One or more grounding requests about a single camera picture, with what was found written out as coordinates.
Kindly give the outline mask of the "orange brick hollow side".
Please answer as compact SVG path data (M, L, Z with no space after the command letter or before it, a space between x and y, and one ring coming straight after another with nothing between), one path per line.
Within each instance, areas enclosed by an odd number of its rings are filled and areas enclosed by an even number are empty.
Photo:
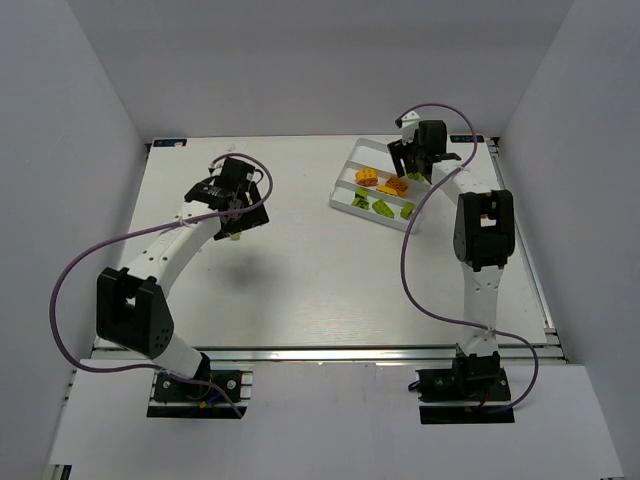
M405 197L409 191L409 185L404 180L395 176L390 177L386 181L385 186L393 189L400 197Z

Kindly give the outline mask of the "yellow round lego block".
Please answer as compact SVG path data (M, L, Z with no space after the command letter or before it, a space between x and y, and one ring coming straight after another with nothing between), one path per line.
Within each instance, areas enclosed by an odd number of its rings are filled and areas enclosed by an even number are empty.
M355 183L363 187L376 186L378 174L375 169L361 169L355 174Z

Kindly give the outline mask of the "small green brick upturned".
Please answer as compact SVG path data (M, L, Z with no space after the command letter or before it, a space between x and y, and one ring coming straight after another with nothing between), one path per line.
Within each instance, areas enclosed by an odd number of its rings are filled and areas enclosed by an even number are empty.
M400 211L400 216L404 220L410 220L415 209L415 205L412 203L407 203L403 206Z

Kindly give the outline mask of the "green lego plate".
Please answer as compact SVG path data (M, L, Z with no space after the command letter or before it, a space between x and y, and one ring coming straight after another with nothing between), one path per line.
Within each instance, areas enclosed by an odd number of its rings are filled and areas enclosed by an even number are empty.
M395 218L394 211L389 207L389 205L382 199L378 199L371 204L372 210L385 218Z

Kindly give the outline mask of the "orange brick studs up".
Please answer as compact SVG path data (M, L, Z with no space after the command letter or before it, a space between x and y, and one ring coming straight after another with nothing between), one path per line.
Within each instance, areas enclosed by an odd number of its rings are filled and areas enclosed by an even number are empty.
M381 193L384 193L384 194L387 194L387 195L398 196L398 192L394 188L391 188L391 187L386 186L386 185L378 186L376 188L376 190L378 192L381 192Z

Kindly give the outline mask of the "green square brick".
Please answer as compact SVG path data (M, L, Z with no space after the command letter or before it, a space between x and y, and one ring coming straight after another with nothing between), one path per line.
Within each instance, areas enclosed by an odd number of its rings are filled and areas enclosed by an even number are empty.
M357 189L354 193L354 199L351 202L351 205L359 209L368 210L368 191L364 188Z

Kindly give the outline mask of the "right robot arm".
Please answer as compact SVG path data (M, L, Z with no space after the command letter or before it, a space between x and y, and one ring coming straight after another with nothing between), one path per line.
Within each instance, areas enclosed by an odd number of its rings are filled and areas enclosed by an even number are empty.
M469 329L458 342L457 355L495 359L498 288L515 250L513 195L484 184L447 151L444 121L422 120L411 112L396 125L402 138L388 144L396 172L421 175L456 206L453 249L463 272L463 321Z

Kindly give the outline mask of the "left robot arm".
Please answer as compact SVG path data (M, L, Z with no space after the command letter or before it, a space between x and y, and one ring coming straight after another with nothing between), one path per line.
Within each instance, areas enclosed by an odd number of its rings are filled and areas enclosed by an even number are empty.
M265 171L244 154L214 159L209 175L185 194L175 226L163 227L134 260L97 279L96 332L103 340L143 355L166 372L193 381L210 379L210 360L175 331L171 288L209 241L265 225L258 190Z

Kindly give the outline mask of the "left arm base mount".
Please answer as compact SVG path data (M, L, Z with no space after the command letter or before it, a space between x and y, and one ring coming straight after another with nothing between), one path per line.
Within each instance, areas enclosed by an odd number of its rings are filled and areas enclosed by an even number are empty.
M146 416L156 419L240 420L252 395L253 371L213 367L206 385L167 373L154 376Z

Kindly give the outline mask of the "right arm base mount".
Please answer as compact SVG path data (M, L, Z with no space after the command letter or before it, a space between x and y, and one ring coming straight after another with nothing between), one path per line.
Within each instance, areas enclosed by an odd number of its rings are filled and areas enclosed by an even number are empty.
M418 395L423 425L513 424L511 391L500 355L458 351L449 368L421 369L407 390Z

